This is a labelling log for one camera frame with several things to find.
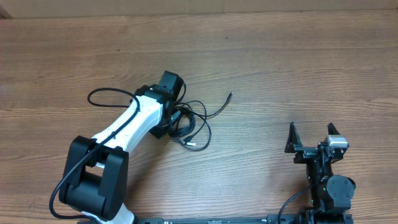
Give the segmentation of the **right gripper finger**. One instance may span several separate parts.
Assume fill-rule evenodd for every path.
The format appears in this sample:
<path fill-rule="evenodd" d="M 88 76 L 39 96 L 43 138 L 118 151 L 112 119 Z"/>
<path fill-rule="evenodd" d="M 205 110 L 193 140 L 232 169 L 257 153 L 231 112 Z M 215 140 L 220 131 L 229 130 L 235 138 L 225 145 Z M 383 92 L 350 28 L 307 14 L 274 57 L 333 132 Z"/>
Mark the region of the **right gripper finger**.
<path fill-rule="evenodd" d="M 294 153 L 296 151 L 296 147 L 302 147 L 302 142 L 297 132 L 295 123 L 291 122 L 289 125 L 289 135 L 287 138 L 287 143 L 285 145 L 284 152 Z"/>
<path fill-rule="evenodd" d="M 333 123 L 329 123 L 327 125 L 327 128 L 328 128 L 328 135 L 340 135 L 340 133 L 335 128 L 335 125 Z"/>

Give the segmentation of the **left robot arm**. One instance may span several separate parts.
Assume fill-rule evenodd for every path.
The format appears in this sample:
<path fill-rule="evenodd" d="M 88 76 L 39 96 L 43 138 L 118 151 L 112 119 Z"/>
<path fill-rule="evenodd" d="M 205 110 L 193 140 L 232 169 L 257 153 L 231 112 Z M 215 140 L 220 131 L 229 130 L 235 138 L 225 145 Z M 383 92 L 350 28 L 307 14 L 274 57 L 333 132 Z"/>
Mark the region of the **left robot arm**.
<path fill-rule="evenodd" d="M 78 211 L 75 219 L 88 223 L 135 223 L 124 203 L 129 156 L 141 139 L 156 126 L 170 123 L 181 84 L 144 85 L 131 93 L 132 102 L 108 128 L 92 138 L 77 136 L 70 144 L 63 177 L 49 202 L 51 214 L 59 199 Z"/>

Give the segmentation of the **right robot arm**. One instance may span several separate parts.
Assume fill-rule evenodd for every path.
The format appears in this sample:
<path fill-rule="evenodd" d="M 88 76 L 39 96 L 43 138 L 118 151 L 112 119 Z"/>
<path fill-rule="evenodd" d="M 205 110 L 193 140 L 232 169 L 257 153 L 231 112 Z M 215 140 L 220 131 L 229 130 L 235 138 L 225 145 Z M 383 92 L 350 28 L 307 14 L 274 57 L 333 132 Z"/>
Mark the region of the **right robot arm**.
<path fill-rule="evenodd" d="M 295 155 L 295 164 L 305 164 L 309 186 L 291 196 L 277 214 L 278 223 L 353 223 L 346 211 L 351 208 L 356 183 L 343 175 L 335 175 L 332 164 L 343 159 L 349 148 L 346 138 L 333 123 L 329 123 L 328 135 L 315 147 L 302 144 L 294 122 L 290 123 L 284 152 Z M 311 206 L 296 215 L 283 215 L 286 206 L 298 196 L 310 192 Z"/>

